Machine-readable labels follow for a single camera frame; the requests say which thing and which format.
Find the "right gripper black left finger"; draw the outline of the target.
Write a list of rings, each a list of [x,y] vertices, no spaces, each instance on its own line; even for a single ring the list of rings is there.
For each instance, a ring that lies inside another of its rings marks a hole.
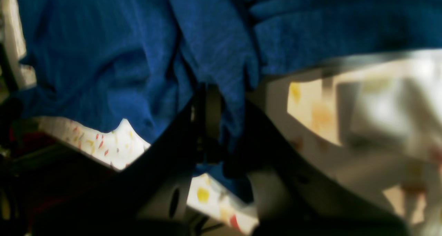
[[[195,96],[150,148],[101,186],[38,216],[33,236],[197,236],[186,202],[196,165],[217,164],[222,99]]]

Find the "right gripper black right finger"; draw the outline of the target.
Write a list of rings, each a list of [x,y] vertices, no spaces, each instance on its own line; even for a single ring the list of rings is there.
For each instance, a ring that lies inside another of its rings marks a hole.
[[[345,189],[304,159],[271,120],[246,101],[245,128],[225,161],[247,177],[259,219],[253,236],[409,236],[398,217]]]

